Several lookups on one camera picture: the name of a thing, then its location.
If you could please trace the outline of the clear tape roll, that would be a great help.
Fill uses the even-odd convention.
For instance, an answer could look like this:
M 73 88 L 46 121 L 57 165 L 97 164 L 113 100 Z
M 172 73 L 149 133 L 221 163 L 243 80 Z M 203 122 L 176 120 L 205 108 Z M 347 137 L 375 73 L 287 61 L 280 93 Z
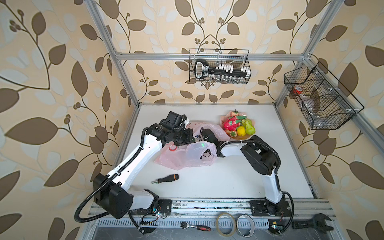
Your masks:
M 236 232 L 236 220 L 229 214 L 222 212 L 215 220 L 215 228 L 221 237 L 232 237 Z

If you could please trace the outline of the black orange screwdriver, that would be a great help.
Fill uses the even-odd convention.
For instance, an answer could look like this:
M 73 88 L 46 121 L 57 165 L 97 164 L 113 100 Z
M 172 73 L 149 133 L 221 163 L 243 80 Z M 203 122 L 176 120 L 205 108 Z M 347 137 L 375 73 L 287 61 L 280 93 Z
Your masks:
M 178 174 L 172 174 L 172 175 L 169 175 L 169 176 L 164 177 L 164 178 L 156 179 L 156 180 L 152 181 L 151 184 L 170 183 L 170 182 L 177 181 L 179 178 L 180 177 Z

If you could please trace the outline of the black adjustable wrench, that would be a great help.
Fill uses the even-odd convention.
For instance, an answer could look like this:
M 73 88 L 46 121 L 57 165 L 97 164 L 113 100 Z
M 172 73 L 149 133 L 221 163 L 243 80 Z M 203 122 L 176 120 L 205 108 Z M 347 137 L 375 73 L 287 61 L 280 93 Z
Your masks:
M 305 228 L 314 228 L 320 232 L 326 234 L 328 231 L 333 231 L 334 228 L 328 226 L 326 221 L 331 221 L 331 219 L 325 214 L 316 214 L 313 218 L 307 221 L 293 221 L 292 227 L 295 230 L 305 229 Z

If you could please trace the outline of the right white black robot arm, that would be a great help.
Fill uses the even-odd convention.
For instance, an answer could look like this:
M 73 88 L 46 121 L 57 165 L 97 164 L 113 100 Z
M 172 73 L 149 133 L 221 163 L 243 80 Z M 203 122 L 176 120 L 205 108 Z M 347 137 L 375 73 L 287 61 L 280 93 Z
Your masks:
M 294 215 L 294 202 L 289 193 L 280 187 L 278 170 L 281 159 L 278 153 L 260 137 L 253 135 L 248 140 L 219 141 L 210 129 L 201 131 L 201 139 L 213 143 L 219 158 L 244 157 L 251 167 L 262 176 L 265 189 L 263 200 L 250 201 L 252 215 L 288 217 Z

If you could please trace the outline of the black socket set holder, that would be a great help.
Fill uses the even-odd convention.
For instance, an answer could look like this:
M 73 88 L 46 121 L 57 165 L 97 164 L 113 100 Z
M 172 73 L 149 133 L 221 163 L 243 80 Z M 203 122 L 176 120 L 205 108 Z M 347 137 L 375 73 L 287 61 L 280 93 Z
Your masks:
M 211 66 L 203 59 L 196 60 L 192 72 L 196 79 L 205 79 L 207 77 L 248 79 L 252 75 L 251 70 L 248 67 L 236 69 L 233 65 L 222 65 L 221 63 L 217 66 Z

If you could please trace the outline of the grey tape roll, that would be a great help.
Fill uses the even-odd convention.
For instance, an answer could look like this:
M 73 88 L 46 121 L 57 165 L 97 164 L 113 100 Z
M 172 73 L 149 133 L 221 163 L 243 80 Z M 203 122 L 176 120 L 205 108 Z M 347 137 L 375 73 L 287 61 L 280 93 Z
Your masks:
M 236 220 L 236 225 L 239 235 L 244 238 L 250 238 L 255 233 L 255 222 L 248 215 L 240 215 Z

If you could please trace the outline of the yellow lemon toy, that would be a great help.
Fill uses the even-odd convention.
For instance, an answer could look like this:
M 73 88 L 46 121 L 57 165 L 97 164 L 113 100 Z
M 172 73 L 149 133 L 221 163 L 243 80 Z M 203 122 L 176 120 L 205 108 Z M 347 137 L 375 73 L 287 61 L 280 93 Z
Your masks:
M 243 137 L 246 135 L 246 128 L 244 126 L 239 126 L 236 129 L 236 132 L 237 132 L 237 136 Z

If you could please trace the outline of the green pear toy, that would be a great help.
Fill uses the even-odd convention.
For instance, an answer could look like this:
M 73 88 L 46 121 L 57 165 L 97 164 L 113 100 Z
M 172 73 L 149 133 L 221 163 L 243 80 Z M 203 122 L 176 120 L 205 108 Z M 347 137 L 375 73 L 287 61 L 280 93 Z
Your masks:
M 255 130 L 255 128 L 253 126 L 253 122 L 251 120 L 244 119 L 244 120 L 242 120 L 242 124 L 245 127 L 245 132 L 247 135 L 252 136 L 255 134 L 256 130 Z

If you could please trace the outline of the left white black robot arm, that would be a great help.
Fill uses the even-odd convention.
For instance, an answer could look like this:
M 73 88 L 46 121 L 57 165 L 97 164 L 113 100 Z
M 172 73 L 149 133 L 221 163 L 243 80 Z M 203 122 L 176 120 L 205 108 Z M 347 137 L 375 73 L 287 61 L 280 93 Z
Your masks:
M 193 131 L 187 128 L 188 124 L 189 119 L 186 115 L 169 112 L 166 119 L 144 128 L 140 144 L 107 175 L 98 174 L 95 177 L 94 190 L 76 209 L 75 221 L 86 223 L 107 215 L 120 219 L 131 210 L 149 209 L 155 202 L 156 195 L 149 190 L 129 189 L 142 168 L 166 144 L 172 142 L 176 146 L 183 146 L 195 141 Z M 80 213 L 91 200 L 102 207 L 104 213 L 82 218 Z

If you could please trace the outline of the pink dragon fruit toy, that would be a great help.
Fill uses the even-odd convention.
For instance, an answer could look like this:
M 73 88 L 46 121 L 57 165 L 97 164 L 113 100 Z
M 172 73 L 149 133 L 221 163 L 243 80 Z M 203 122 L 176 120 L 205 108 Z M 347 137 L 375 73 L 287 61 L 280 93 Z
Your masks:
M 228 118 L 224 123 L 223 123 L 223 128 L 225 130 L 229 131 L 235 131 L 239 126 L 242 125 L 242 120 L 247 119 L 245 116 L 235 116 Z

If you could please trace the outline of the red-capped plastic bottle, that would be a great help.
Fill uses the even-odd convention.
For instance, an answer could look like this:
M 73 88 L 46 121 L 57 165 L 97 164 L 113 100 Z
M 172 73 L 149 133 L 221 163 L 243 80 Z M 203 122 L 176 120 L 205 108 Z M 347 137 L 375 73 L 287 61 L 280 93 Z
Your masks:
M 300 86 L 294 86 L 294 97 L 298 100 L 298 106 L 304 117 L 310 119 L 320 119 L 324 116 L 321 111 L 321 98 L 316 90 L 310 95 L 305 94 L 305 89 Z

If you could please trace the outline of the orange fruit plate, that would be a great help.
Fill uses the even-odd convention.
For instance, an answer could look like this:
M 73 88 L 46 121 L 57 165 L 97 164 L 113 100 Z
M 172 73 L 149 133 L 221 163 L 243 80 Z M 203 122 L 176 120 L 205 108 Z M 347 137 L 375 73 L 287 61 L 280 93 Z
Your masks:
M 220 126 L 233 140 L 247 140 L 256 133 L 255 122 L 237 110 L 221 116 Z

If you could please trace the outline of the red-handled ratchet wrench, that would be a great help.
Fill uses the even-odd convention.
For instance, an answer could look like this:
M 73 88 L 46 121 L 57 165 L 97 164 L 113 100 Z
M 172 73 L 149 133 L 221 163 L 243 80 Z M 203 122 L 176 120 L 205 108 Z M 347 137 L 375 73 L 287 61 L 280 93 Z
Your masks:
M 204 231 L 204 232 L 210 232 L 211 231 L 211 228 L 208 227 L 208 226 L 204 226 L 204 225 L 190 225 L 187 222 L 181 222 L 180 227 L 182 229 L 194 228 L 196 230 Z

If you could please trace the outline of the pink plastic fruit-print bag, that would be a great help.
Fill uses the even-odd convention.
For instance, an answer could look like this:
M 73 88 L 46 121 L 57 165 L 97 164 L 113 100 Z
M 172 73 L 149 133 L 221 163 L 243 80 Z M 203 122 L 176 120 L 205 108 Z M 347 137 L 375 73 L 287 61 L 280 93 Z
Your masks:
M 216 124 L 192 122 L 188 124 L 187 128 L 193 130 L 196 142 L 179 147 L 173 143 L 166 144 L 154 163 L 172 170 L 211 166 L 218 158 L 217 147 L 215 144 L 204 140 L 202 132 L 211 130 L 218 141 L 226 142 L 230 140 L 227 133 Z

